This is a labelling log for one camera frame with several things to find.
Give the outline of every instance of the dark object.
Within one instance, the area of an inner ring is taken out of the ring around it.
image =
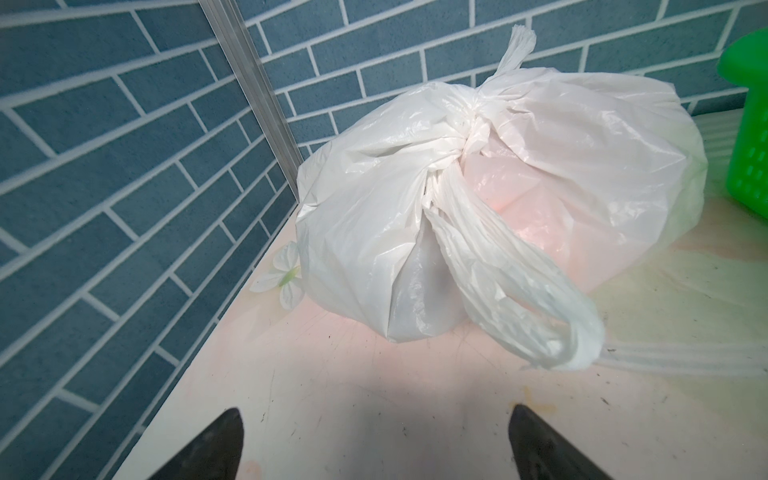
[[[229,409],[150,480],[235,480],[242,453],[243,420],[238,409]]]
[[[509,442],[520,480],[611,480],[525,405],[512,411]]]

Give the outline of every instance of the trash bag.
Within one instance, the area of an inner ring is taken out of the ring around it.
[[[468,316],[533,366],[595,361],[586,292],[696,224],[707,162],[673,86],[519,68],[534,46],[516,25],[479,88],[414,88],[299,168],[313,300],[391,341]]]

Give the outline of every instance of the white flower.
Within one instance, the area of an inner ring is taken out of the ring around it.
[[[299,247],[296,242],[289,242],[280,249],[272,260],[273,268],[253,281],[249,290],[262,293],[280,287],[280,305],[285,310],[293,310],[304,298],[299,272]]]

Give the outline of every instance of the scratch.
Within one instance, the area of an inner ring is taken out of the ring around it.
[[[270,397],[266,401],[266,422],[270,422],[270,405],[272,405],[272,384],[275,382],[275,370],[272,370],[272,379],[270,380]]]

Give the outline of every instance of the brick tile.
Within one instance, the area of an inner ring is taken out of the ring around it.
[[[264,212],[264,216],[261,220],[264,222],[264,226],[270,233],[275,233],[275,229],[290,214],[293,208],[296,206],[296,198],[293,196],[293,192],[286,187],[285,190],[277,197],[274,203]]]
[[[0,227],[34,245],[203,134],[186,106],[0,196]]]
[[[91,414],[54,398],[0,454],[4,478],[38,478]]]
[[[343,26],[337,0],[310,0],[261,22],[273,53]]]
[[[113,205],[112,210],[136,234],[142,235],[193,191],[181,170],[171,165]]]
[[[587,0],[536,15],[531,23],[539,34],[536,51],[652,22],[658,9],[648,0]]]
[[[222,175],[91,293],[115,312],[124,313],[239,195],[232,177]]]
[[[59,153],[139,117],[111,78],[42,98],[16,111]]]
[[[197,51],[129,71],[120,78],[146,112],[214,82]]]
[[[188,298],[173,280],[166,280],[65,388],[103,402]]]
[[[248,195],[224,218],[224,225],[235,239],[239,239],[274,195],[270,183],[263,178]]]
[[[310,53],[306,49],[270,60],[264,63],[264,69],[273,88],[286,87],[315,76]]]
[[[131,241],[100,214],[0,282],[5,349],[98,273]]]
[[[240,124],[243,125],[243,130],[245,130],[250,141],[256,141],[256,139],[261,136],[261,127],[259,126],[259,122],[256,121],[256,117],[253,116],[252,111],[249,111],[240,117]]]
[[[274,185],[277,190],[286,183],[286,176],[283,173],[283,169],[280,168],[280,165],[278,164],[275,164],[274,167],[270,168],[270,172],[267,176],[272,180],[272,185]]]
[[[176,269],[176,274],[192,291],[195,291],[231,247],[230,238],[224,230],[216,227]]]
[[[238,248],[232,252],[232,256],[210,279],[187,312],[165,336],[161,342],[164,349],[177,358],[187,354],[195,339],[216,315],[219,306],[237,285],[247,266],[256,259],[267,240],[262,228],[257,226],[250,231]]]
[[[138,10],[139,18],[147,28],[160,51],[207,40],[214,36],[203,9],[198,4]]]
[[[243,131],[236,123],[232,123],[185,155],[180,162],[195,184],[200,186],[247,146],[248,140],[243,136]]]
[[[365,104],[355,105],[354,107],[347,107],[334,111],[333,119],[336,120],[336,126],[339,128],[339,133],[343,132],[349,127],[352,127],[360,118],[365,117],[368,113],[374,111],[379,106],[384,105],[386,102],[392,100],[393,98],[394,97],[382,98],[379,100],[370,101]]]
[[[333,125],[331,125],[331,119],[328,114],[320,114],[292,121],[288,123],[288,126],[291,133],[293,133],[293,138],[298,143],[334,135]]]
[[[152,354],[52,478],[96,478],[173,371],[170,363]]]
[[[0,30],[0,96],[152,55],[128,13]]]
[[[256,178],[266,170],[275,159],[270,145],[263,138],[243,158],[232,166],[232,172],[243,188],[248,188]]]
[[[427,75],[430,79],[497,64],[507,51],[511,25],[503,25],[492,30],[449,41],[425,52]]]
[[[475,0],[475,23],[482,25],[493,22],[551,2],[553,0]]]
[[[211,130],[248,106],[237,80],[222,85],[192,102],[203,123]]]
[[[549,55],[548,57],[537,58],[536,60],[524,61],[523,65],[520,66],[522,68],[557,68],[559,71],[572,73],[578,71],[578,64],[580,60],[581,49],[577,48],[576,50],[564,51],[562,53]]]
[[[203,53],[217,78],[224,78],[233,74],[230,62],[218,44],[203,48]]]
[[[312,51],[324,74],[464,30],[468,22],[467,0],[437,0],[322,41]]]
[[[370,0],[345,0],[344,7],[346,8],[346,17],[349,19],[349,23],[363,20],[371,15],[385,12],[391,8],[395,8],[399,5],[408,3],[409,0],[377,0],[371,2]]]
[[[0,115],[0,181],[46,161],[47,157],[6,117]]]
[[[728,15],[716,13],[592,45],[586,71],[627,71],[710,52]]]
[[[652,71],[645,76],[674,84],[679,97],[735,87],[717,74],[717,59]]]
[[[289,93],[297,114],[305,114],[362,98],[357,74],[354,71],[297,88]]]
[[[0,435],[39,401],[112,325],[108,318],[80,300],[0,368],[0,388],[13,392],[0,396]],[[5,456],[0,455],[0,465]]]
[[[422,62],[418,53],[403,55],[360,71],[368,95],[422,83]]]
[[[727,111],[736,110],[737,108],[744,108],[744,101],[746,101],[746,93],[708,98],[707,100],[699,100],[699,102],[696,104],[696,107],[694,108],[693,114],[711,114],[715,111]]]

